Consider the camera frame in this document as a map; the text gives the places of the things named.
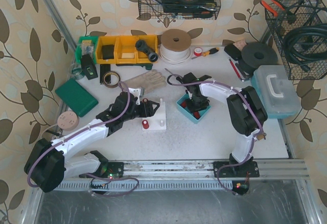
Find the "black box in bin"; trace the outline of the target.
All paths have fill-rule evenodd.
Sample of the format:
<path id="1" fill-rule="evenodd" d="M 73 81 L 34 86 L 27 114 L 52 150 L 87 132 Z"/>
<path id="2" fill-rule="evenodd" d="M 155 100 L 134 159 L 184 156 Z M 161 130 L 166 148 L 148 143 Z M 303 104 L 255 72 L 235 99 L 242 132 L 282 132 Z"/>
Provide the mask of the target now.
<path id="1" fill-rule="evenodd" d="M 114 59 L 114 45 L 113 44 L 103 45 L 101 51 L 102 51 L 102 58 L 104 60 Z"/>

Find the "brown packing tape roll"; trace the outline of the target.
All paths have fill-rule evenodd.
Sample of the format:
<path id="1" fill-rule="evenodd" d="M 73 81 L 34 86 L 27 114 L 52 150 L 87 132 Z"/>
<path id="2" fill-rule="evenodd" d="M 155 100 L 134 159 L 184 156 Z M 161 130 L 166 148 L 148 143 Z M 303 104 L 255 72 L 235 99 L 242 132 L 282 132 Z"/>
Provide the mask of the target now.
<path id="1" fill-rule="evenodd" d="M 121 77 L 115 71 L 108 71 L 102 77 L 103 85 L 107 88 L 116 88 L 120 81 Z"/>

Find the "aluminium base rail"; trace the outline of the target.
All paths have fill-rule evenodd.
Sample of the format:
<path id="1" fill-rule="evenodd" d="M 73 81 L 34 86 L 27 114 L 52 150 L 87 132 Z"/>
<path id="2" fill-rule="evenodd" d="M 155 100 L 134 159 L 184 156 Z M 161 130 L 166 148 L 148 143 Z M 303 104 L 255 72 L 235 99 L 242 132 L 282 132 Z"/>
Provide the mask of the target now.
<path id="1" fill-rule="evenodd" d="M 252 160 L 232 170 L 227 162 L 193 161 L 114 161 L 107 177 L 68 177 L 55 190 L 93 190 L 123 193 L 129 190 L 233 190 L 247 191 L 255 181 L 306 180 L 304 160 Z"/>

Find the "yellow bin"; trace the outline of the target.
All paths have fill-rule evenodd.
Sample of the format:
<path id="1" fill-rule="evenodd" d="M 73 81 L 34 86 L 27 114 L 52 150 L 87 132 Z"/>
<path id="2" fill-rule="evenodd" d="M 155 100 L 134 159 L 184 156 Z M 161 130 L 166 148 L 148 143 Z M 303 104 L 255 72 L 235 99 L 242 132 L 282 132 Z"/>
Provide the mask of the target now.
<path id="1" fill-rule="evenodd" d="M 158 40 L 156 35 L 142 35 L 135 44 L 138 63 L 155 63 L 158 60 Z"/>
<path id="2" fill-rule="evenodd" d="M 117 36 L 100 36 L 96 47 L 97 64 L 116 64 L 114 47 Z"/>
<path id="3" fill-rule="evenodd" d="M 116 39 L 114 54 L 116 64 L 136 64 L 137 36 L 118 36 Z"/>

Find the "grey pipe fitting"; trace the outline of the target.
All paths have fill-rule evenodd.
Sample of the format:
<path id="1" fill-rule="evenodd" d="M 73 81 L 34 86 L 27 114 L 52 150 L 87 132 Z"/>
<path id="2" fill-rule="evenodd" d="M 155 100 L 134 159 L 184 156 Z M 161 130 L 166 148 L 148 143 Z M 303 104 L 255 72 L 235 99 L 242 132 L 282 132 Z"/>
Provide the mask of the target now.
<path id="1" fill-rule="evenodd" d="M 153 48 L 147 45 L 145 40 L 138 40 L 135 43 L 135 47 L 137 51 L 144 53 L 151 63 L 158 60 L 158 54 Z"/>

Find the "red handled hex key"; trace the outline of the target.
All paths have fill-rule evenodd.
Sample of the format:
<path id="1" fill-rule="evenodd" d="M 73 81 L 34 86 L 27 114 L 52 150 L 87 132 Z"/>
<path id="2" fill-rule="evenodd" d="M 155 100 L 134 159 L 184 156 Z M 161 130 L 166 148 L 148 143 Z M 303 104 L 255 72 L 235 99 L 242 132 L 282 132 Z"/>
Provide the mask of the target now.
<path id="1" fill-rule="evenodd" d="M 244 72 L 238 63 L 234 63 L 231 58 L 228 58 L 229 63 L 231 64 L 235 74 L 237 75 L 238 79 L 242 82 L 249 81 L 251 76 Z"/>

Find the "green notebook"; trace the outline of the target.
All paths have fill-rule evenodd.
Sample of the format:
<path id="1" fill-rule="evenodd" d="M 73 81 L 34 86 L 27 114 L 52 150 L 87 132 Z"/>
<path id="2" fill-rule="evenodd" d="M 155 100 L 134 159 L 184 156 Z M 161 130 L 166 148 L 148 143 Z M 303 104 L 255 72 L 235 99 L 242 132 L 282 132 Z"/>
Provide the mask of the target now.
<path id="1" fill-rule="evenodd" d="M 69 79 L 55 90 L 62 101 L 79 117 L 85 116 L 99 102 L 76 80 Z"/>

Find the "black meter device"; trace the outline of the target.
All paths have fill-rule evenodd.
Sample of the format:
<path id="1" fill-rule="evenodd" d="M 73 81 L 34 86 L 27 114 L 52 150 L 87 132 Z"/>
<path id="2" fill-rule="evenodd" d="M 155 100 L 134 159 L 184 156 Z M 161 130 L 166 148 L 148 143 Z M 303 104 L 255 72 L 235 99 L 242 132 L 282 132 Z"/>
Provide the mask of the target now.
<path id="1" fill-rule="evenodd" d="M 90 54 L 83 55 L 80 62 L 82 71 L 88 80 L 92 80 L 98 77 L 96 66 Z"/>

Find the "black orange flathead screwdriver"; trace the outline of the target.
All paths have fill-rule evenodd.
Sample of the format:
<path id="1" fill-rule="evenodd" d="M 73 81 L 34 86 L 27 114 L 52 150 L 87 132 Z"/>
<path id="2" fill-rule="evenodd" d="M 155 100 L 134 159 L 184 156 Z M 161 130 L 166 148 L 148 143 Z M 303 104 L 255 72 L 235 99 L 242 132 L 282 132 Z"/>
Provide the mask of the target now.
<path id="1" fill-rule="evenodd" d="M 165 68 L 165 71 L 167 71 L 171 76 L 174 76 L 175 79 L 182 79 L 182 76 L 179 75 L 179 74 L 175 74 L 175 73 L 172 73 L 170 70 L 168 70 L 167 68 Z"/>

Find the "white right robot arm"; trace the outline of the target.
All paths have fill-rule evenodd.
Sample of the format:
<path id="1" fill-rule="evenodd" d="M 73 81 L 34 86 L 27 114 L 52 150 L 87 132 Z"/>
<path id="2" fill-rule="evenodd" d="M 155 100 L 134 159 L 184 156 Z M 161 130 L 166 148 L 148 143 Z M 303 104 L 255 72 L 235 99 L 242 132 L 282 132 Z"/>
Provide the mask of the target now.
<path id="1" fill-rule="evenodd" d="M 260 174 L 252 150 L 258 136 L 265 134 L 263 124 L 268 119 L 267 112 L 253 87 L 232 88 L 209 79 L 208 75 L 196 78 L 191 72 L 177 77 L 177 81 L 185 85 L 188 95 L 178 105 L 199 120 L 209 109 L 210 98 L 225 103 L 237 139 L 229 160 L 214 162 L 214 175 L 217 178 L 257 178 Z"/>

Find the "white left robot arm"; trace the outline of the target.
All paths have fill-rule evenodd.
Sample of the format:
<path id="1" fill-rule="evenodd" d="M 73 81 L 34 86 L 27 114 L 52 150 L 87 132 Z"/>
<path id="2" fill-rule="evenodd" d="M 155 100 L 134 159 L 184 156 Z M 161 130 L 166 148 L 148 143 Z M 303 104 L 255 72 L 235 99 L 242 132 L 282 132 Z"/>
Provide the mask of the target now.
<path id="1" fill-rule="evenodd" d="M 114 180 L 118 175 L 109 168 L 108 159 L 100 152 L 91 151 L 79 157 L 76 154 L 120 130 L 126 121 L 154 116 L 160 105 L 146 98 L 139 101 L 133 94 L 121 92 L 113 104 L 86 126 L 51 141 L 39 139 L 24 166 L 28 185 L 47 193 L 65 178 L 80 175 Z"/>

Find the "glass jar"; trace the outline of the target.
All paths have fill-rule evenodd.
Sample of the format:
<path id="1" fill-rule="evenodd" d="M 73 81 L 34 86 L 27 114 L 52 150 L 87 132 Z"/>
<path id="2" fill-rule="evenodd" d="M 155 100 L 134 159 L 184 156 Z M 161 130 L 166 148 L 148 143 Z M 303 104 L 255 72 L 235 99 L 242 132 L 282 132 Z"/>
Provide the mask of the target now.
<path id="1" fill-rule="evenodd" d="M 73 64 L 71 66 L 71 78 L 74 80 L 81 80 L 84 78 L 84 72 L 79 64 Z"/>

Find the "red white tape roll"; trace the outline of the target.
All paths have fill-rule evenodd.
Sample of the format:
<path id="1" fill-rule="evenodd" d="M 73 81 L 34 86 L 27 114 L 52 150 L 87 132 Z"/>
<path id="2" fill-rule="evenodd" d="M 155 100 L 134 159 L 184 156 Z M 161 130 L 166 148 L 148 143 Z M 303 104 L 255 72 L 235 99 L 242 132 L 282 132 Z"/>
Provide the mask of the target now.
<path id="1" fill-rule="evenodd" d="M 196 56 L 196 57 L 198 57 L 198 56 L 201 56 L 202 55 L 202 48 L 200 48 L 200 47 L 196 47 L 196 48 L 194 48 L 194 55 Z"/>

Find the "teal spring tray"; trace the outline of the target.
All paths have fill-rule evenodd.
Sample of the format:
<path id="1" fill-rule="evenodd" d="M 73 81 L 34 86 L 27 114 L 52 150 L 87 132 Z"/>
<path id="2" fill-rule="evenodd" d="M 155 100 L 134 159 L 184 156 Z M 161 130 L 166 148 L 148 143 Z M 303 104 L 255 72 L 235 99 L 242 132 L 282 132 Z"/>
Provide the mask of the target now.
<path id="1" fill-rule="evenodd" d="M 188 118 L 191 122 L 194 124 L 198 124 L 203 117 L 208 113 L 208 111 L 211 109 L 211 106 L 209 105 L 206 109 L 191 112 L 187 106 L 185 105 L 186 100 L 189 98 L 188 94 L 184 94 L 177 102 L 176 106 L 178 111 L 183 114 L 186 118 Z"/>

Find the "green storage bin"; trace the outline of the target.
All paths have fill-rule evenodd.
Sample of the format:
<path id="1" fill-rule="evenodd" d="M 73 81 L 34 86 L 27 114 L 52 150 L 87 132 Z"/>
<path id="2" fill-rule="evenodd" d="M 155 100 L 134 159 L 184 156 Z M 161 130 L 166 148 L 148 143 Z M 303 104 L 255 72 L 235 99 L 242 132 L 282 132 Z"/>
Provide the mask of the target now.
<path id="1" fill-rule="evenodd" d="M 81 36 L 79 37 L 77 48 L 75 51 L 75 60 L 81 63 L 81 58 L 84 55 L 90 55 L 94 64 L 96 64 L 96 47 L 98 36 Z"/>

